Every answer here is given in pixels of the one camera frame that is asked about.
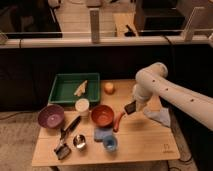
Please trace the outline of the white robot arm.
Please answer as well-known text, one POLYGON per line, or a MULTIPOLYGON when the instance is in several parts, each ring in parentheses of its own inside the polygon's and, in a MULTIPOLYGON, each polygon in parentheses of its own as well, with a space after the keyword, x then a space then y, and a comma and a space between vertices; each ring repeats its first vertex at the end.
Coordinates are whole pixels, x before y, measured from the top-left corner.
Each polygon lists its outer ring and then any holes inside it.
POLYGON ((174 84, 166 79, 168 69, 156 62, 135 75, 133 98, 145 107, 153 94, 160 96, 213 131, 213 98, 174 84))

